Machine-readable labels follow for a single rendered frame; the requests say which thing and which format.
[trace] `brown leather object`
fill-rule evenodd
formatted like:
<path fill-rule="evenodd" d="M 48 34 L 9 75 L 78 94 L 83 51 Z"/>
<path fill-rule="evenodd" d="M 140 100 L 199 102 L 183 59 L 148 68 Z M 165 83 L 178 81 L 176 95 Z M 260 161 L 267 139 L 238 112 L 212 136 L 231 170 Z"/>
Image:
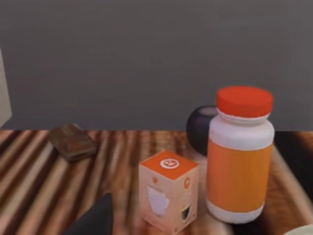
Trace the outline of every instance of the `brown leather object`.
<path fill-rule="evenodd" d="M 68 162 L 90 157 L 97 151 L 94 140 L 73 123 L 53 128 L 49 140 Z"/>

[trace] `black pointed object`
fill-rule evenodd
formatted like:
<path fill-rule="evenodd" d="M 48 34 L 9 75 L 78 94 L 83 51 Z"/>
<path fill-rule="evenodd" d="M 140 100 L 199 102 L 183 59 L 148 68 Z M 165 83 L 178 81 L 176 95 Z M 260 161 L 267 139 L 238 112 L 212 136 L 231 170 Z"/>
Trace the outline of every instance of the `black pointed object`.
<path fill-rule="evenodd" d="M 112 228 L 112 195 L 107 193 L 74 222 L 63 235 L 112 235 Z"/>
<path fill-rule="evenodd" d="M 189 116 L 186 125 L 187 139 L 191 147 L 206 156 L 210 121 L 218 114 L 216 106 L 201 106 Z"/>

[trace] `bottle neck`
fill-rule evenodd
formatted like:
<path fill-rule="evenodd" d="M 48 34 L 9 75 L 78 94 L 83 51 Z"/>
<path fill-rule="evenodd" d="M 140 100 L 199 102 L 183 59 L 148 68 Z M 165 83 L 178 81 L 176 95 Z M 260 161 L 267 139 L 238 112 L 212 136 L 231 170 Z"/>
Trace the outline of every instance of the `bottle neck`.
<path fill-rule="evenodd" d="M 219 109 L 217 109 L 218 113 L 219 113 L 219 117 L 227 122 L 231 122 L 231 123 L 235 123 L 235 124 L 239 124 L 239 125 L 257 125 L 260 123 L 265 122 L 270 114 L 267 114 L 265 116 L 261 116 L 261 117 L 237 117 L 237 116 L 232 116 L 232 115 L 228 115 L 225 114 L 223 112 L 221 112 Z"/>

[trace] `white circular logo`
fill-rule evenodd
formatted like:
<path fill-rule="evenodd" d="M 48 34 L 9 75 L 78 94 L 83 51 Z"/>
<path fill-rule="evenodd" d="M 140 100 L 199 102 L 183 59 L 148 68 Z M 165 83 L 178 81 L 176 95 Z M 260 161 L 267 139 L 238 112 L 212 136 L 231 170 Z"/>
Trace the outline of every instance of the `white circular logo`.
<path fill-rule="evenodd" d="M 161 161 L 160 165 L 165 169 L 175 169 L 179 166 L 179 161 L 173 158 L 168 158 Z"/>

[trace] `striped wooden surface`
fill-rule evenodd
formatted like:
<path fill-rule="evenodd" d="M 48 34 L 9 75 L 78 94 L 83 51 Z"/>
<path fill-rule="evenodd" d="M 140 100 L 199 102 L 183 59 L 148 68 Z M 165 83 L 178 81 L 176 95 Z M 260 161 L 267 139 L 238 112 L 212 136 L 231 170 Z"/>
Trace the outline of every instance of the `striped wooden surface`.
<path fill-rule="evenodd" d="M 60 235 L 108 191 L 113 193 L 114 235 L 161 235 L 139 217 L 137 178 L 139 161 L 163 149 L 200 164 L 198 218 L 181 235 L 282 235 L 313 223 L 313 193 L 308 186 L 313 178 L 306 183 L 294 168 L 294 159 L 301 162 L 302 156 L 284 150 L 284 138 L 288 139 L 284 136 L 276 141 L 287 157 L 274 149 L 262 215 L 252 223 L 234 226 L 208 213 L 204 204 L 206 158 L 189 147 L 184 132 L 89 131 L 98 152 L 74 164 L 58 156 L 47 134 L 0 132 L 0 235 Z M 300 171 L 313 172 L 313 164 Z"/>

